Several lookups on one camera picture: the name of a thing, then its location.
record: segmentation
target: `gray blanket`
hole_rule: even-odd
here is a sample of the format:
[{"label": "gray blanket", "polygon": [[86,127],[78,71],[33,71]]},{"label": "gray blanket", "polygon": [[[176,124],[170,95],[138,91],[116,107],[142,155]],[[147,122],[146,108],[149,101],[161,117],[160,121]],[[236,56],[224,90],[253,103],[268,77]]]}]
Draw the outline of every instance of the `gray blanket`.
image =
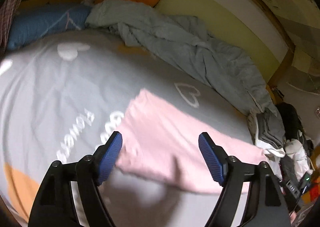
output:
[{"label": "gray blanket", "polygon": [[257,106],[277,114],[266,83],[250,57],[211,35],[197,17],[166,16],[142,3],[106,0],[92,9],[86,24],[119,34],[127,46],[147,48],[214,88],[245,115]]}]

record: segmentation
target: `blue pillow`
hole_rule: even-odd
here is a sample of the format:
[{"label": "blue pillow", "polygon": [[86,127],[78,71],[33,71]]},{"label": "blue pillow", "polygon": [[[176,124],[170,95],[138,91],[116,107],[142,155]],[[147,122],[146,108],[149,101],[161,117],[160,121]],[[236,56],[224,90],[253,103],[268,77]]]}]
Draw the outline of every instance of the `blue pillow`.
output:
[{"label": "blue pillow", "polygon": [[7,49],[17,49],[46,35],[81,30],[90,10],[83,4],[63,3],[23,11],[12,20]]}]

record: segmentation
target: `yellow-green padded panel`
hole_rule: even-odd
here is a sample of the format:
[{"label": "yellow-green padded panel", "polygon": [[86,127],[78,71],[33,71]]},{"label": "yellow-green padded panel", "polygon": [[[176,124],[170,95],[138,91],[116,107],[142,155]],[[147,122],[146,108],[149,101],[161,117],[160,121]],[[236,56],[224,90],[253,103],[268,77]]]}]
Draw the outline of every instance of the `yellow-green padded panel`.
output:
[{"label": "yellow-green padded panel", "polygon": [[279,66],[266,45],[235,15],[214,0],[160,0],[156,9],[168,15],[201,18],[217,38],[246,50],[266,82]]}]

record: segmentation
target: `blue gripper pad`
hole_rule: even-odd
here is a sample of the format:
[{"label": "blue gripper pad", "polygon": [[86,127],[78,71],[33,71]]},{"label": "blue gripper pad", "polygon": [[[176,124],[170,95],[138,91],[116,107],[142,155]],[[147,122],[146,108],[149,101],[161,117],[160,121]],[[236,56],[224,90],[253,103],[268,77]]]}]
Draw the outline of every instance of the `blue gripper pad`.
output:
[{"label": "blue gripper pad", "polygon": [[106,144],[98,147],[95,154],[95,164],[97,166],[98,178],[96,183],[100,186],[108,179],[114,164],[118,158],[122,148],[122,135],[118,131],[114,131]]},{"label": "blue gripper pad", "polygon": [[223,185],[225,181],[224,172],[223,172],[223,164],[218,159],[217,155],[213,152],[212,147],[214,142],[210,138],[207,132],[202,132],[199,135],[198,143],[201,154],[204,158],[205,163],[210,171],[210,174],[215,182],[218,182],[219,185]]}]

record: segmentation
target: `orange print on sheet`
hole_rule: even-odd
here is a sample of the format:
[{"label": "orange print on sheet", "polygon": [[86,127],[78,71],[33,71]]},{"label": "orange print on sheet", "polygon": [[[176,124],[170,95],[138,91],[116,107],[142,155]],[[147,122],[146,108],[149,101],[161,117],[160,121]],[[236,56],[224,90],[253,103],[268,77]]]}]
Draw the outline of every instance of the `orange print on sheet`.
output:
[{"label": "orange print on sheet", "polygon": [[8,194],[13,208],[26,221],[40,185],[26,174],[4,164],[4,172],[8,182]]}]

